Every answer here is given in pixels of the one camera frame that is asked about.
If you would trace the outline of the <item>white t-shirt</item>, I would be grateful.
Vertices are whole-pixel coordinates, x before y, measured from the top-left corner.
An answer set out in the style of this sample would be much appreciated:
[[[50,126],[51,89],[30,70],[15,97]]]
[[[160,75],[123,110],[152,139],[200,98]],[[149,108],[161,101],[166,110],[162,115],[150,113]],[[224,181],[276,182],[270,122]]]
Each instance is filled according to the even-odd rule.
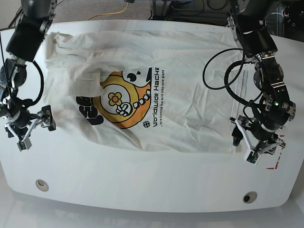
[[[103,146],[234,153],[240,108],[223,84],[236,47],[228,30],[53,32],[44,100],[59,128]]]

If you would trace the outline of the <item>red tape rectangle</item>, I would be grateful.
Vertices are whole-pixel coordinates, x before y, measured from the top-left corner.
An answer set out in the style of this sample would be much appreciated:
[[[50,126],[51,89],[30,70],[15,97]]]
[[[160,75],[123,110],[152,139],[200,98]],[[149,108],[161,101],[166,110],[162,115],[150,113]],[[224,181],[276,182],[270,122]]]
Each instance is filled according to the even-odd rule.
[[[282,152],[285,147],[286,147],[286,142],[284,141],[284,139],[282,139],[282,142],[275,148],[275,154],[274,154],[276,157],[275,163],[271,164],[270,167],[267,167],[266,168],[267,170],[276,170],[278,168],[280,158],[282,156]]]

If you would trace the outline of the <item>left table grommet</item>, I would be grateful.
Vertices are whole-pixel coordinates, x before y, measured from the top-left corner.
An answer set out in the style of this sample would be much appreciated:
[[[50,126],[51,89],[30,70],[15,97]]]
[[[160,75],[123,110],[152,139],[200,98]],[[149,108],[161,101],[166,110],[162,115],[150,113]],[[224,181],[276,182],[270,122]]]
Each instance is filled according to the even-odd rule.
[[[42,192],[47,192],[49,190],[48,184],[43,180],[38,179],[36,180],[35,184],[36,187]]]

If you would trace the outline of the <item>table grommet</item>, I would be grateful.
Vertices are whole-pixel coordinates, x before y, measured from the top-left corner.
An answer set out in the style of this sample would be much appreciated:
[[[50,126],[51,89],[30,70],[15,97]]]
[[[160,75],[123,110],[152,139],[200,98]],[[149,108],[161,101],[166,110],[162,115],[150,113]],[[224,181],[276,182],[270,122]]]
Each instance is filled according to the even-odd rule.
[[[243,202],[246,204],[253,203],[257,199],[257,193],[255,191],[248,192],[243,197]]]
[[[36,187],[42,192],[47,192],[49,190],[48,184],[43,180],[38,179],[36,180],[35,184]]]

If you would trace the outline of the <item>right table grommet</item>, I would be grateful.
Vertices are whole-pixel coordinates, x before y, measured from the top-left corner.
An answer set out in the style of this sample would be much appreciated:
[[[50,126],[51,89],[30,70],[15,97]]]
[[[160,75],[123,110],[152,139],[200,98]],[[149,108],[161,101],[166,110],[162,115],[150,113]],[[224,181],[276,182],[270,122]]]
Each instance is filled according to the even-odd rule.
[[[257,199],[257,193],[255,191],[248,192],[243,197],[243,202],[246,204],[253,203]]]

